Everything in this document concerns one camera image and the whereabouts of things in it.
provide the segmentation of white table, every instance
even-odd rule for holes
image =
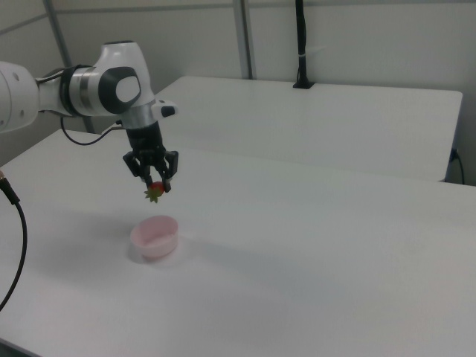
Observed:
[[[124,132],[56,132],[4,167],[30,245],[0,338],[49,357],[473,356],[473,187],[167,146],[159,205]],[[158,213],[181,240],[147,263],[129,232]],[[3,296],[21,237],[2,197],[0,227]]]
[[[167,142],[193,149],[439,181],[462,94],[455,91],[182,77]]]

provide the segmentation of plastic bowl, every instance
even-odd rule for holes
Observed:
[[[144,257],[160,258],[176,248],[178,229],[179,224],[172,217],[150,217],[132,229],[131,242]]]

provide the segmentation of black cable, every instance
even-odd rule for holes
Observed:
[[[122,127],[114,127],[114,128],[110,128],[110,129],[107,129],[99,138],[97,138],[96,140],[93,140],[93,141],[89,141],[88,143],[80,143],[79,141],[76,141],[74,140],[71,136],[69,136],[69,134],[66,132],[66,129],[65,129],[65,118],[64,117],[61,117],[59,119],[59,123],[61,124],[61,130],[62,132],[65,134],[65,136],[70,140],[72,141],[73,143],[75,143],[76,145],[81,145],[82,147],[87,147],[88,145],[92,145],[92,144],[96,144],[99,140],[101,140],[102,138],[104,138],[106,135],[108,135],[111,131],[113,130],[122,130],[124,128]]]
[[[41,84],[41,83],[49,82],[50,80],[54,80],[54,79],[59,78],[61,76],[62,76],[62,71],[58,72],[55,75],[52,75],[50,77],[45,77],[45,78],[42,78],[41,80],[36,80],[36,83]]]
[[[461,157],[456,154],[455,158],[460,162],[460,169],[461,169],[461,184],[465,184],[464,183],[464,169],[463,169],[463,162],[461,162]]]
[[[3,301],[0,303],[0,311],[4,308],[7,304],[10,296],[13,294],[13,290],[16,288],[16,284],[20,279],[20,275],[22,274],[23,265],[25,264],[25,258],[27,255],[27,244],[28,244],[28,231],[27,231],[27,222],[25,219],[25,214],[23,213],[22,206],[19,203],[19,198],[16,196],[15,192],[11,188],[8,180],[3,176],[3,173],[0,172],[0,188],[4,191],[7,198],[10,200],[12,205],[15,205],[18,213],[20,215],[20,220],[22,221],[22,230],[23,230],[23,244],[22,244],[22,255],[20,257],[20,263],[18,264],[18,268],[16,270],[15,278],[13,279],[12,285],[8,289],[7,294],[5,295]]]

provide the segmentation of black mount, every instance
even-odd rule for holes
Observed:
[[[303,0],[296,0],[296,25],[297,25],[297,52],[299,53],[299,69],[297,70],[296,83],[293,88],[309,89],[314,82],[307,79],[306,68],[306,20],[304,19]]]

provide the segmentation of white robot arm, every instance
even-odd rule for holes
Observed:
[[[165,191],[170,190],[179,154],[165,150],[157,119],[175,114],[176,106],[155,99],[137,43],[106,43],[95,65],[61,68],[38,79],[26,68],[0,62],[0,132],[28,125],[42,111],[72,117],[119,115],[132,147],[123,157],[132,174],[149,187],[152,166]]]

